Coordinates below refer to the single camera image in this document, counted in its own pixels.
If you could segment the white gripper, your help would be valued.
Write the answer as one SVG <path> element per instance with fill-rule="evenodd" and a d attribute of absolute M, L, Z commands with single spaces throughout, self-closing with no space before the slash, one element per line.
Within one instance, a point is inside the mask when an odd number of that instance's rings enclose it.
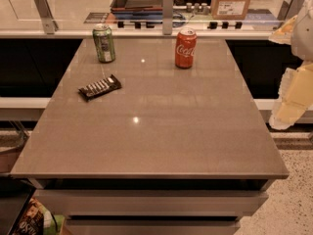
<path fill-rule="evenodd" d="M 272 128 L 285 130 L 313 105 L 313 0 L 305 0 L 298 15 L 286 20 L 269 40 L 291 44 L 291 52 L 305 61 L 296 70 L 286 69 L 269 118 Z"/>

